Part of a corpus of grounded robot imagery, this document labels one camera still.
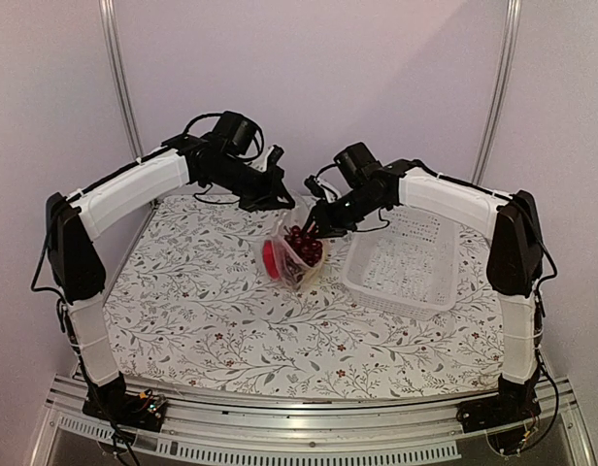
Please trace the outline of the red bell pepper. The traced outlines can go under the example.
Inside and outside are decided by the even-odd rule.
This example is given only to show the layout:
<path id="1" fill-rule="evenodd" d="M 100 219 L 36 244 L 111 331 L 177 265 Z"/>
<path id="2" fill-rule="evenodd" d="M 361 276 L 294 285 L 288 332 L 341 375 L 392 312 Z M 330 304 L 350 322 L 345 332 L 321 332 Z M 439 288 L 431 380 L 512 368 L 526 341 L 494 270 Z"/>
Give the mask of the red bell pepper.
<path id="1" fill-rule="evenodd" d="M 262 261 L 264 264 L 265 271 L 270 279 L 277 281 L 280 278 L 280 272 L 278 270 L 273 243 L 271 240 L 266 240 L 262 246 Z"/>

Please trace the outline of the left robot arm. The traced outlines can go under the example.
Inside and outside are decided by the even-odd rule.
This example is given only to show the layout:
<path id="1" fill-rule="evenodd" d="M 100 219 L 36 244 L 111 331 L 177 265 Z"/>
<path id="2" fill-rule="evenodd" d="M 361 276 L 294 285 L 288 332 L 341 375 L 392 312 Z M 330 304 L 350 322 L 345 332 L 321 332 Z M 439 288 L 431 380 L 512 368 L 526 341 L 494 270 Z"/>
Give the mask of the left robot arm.
<path id="1" fill-rule="evenodd" d="M 69 196 L 54 193 L 48 199 L 45 254 L 66 308 L 64 327 L 90 396 L 110 420 L 126 420 L 133 403 L 103 316 L 106 270 L 95 240 L 147 203 L 195 183 L 230 191 L 246 212 L 294 208 L 278 165 L 282 149 L 271 147 L 263 167 L 256 168 L 245 156 L 248 148 L 212 136 L 179 135 L 85 189 Z"/>

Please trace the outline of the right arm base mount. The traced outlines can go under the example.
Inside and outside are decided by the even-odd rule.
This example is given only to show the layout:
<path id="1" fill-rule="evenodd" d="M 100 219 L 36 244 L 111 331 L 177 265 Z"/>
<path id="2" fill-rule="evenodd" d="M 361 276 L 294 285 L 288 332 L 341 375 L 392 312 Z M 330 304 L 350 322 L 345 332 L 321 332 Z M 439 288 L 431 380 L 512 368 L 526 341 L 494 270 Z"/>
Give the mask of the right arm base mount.
<path id="1" fill-rule="evenodd" d="M 457 406 L 456 420 L 464 433 L 484 431 L 491 449 L 502 455 L 521 453 L 535 433 L 541 407 L 530 397 L 497 394 Z"/>

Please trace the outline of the clear zip top bag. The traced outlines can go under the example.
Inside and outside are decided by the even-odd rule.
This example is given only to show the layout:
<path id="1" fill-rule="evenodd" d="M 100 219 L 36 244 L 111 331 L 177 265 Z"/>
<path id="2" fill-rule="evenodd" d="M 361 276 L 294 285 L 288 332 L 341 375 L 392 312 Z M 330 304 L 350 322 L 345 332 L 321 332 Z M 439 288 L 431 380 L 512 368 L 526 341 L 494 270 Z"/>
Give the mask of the clear zip top bag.
<path id="1" fill-rule="evenodd" d="M 274 283 L 293 291 L 300 291 L 311 284 L 322 271 L 328 253 L 324 240 L 320 248 L 313 247 L 314 240 L 304 237 L 303 246 L 294 241 L 292 231 L 301 229 L 310 213 L 310 198 L 292 191 L 295 207 L 276 211 L 273 226 L 252 248 L 258 271 Z"/>

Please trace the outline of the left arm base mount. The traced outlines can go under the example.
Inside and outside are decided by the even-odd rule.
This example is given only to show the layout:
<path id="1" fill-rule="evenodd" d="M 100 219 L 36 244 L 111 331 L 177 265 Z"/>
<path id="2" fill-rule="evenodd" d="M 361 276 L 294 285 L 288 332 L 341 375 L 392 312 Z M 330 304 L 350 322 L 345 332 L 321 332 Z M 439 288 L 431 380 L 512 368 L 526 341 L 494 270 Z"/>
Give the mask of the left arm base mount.
<path id="1" fill-rule="evenodd" d="M 167 398 L 151 390 L 130 394 L 105 387 L 90 389 L 83 403 L 87 416 L 156 433 L 161 431 L 167 408 Z"/>

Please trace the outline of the dark red grapes bunch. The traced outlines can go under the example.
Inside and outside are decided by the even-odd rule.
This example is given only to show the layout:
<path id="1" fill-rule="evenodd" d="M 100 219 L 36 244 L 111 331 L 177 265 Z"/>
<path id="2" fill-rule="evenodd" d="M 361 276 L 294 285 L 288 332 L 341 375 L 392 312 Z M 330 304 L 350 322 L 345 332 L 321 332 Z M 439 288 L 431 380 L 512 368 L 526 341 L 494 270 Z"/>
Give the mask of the dark red grapes bunch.
<path id="1" fill-rule="evenodd" d="M 283 277 L 293 287 L 299 287 L 323 258 L 323 242 L 311 237 L 302 237 L 301 229 L 299 225 L 286 226 L 283 229 L 283 239 L 291 250 L 284 251 Z"/>

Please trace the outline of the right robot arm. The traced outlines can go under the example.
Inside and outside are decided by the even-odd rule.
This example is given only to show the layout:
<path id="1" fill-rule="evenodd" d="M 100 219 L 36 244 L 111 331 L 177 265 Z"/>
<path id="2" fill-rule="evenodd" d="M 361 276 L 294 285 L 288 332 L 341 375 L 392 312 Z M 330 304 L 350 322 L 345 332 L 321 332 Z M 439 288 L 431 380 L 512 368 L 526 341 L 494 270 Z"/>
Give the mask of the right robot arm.
<path id="1" fill-rule="evenodd" d="M 489 245 L 487 280 L 503 316 L 504 361 L 498 393 L 480 409 L 500 423 L 533 413 L 545 315 L 540 284 L 548 257 L 533 196 L 524 190 L 487 190 L 434 172 L 419 160 L 341 162 L 338 167 L 351 190 L 312 207 L 302 230 L 315 238 L 342 237 L 356 231 L 367 215 L 398 206 L 443 216 L 482 234 Z"/>

